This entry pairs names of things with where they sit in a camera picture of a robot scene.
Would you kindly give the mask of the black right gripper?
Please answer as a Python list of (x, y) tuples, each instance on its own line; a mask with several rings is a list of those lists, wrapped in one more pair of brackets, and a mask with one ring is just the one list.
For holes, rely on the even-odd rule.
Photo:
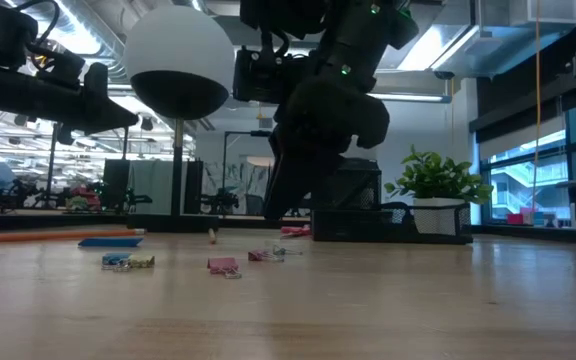
[(366, 93), (336, 85), (298, 85), (282, 97), (269, 143), (274, 155), (263, 215), (276, 221), (297, 207), (342, 164), (351, 144), (384, 142), (390, 114)]

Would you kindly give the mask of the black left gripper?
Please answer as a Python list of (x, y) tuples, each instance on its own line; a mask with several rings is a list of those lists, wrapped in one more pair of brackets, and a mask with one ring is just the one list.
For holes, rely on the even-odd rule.
[(135, 125), (139, 118), (108, 96), (108, 68), (93, 63), (79, 89), (0, 69), (0, 110), (64, 123), (94, 134)]

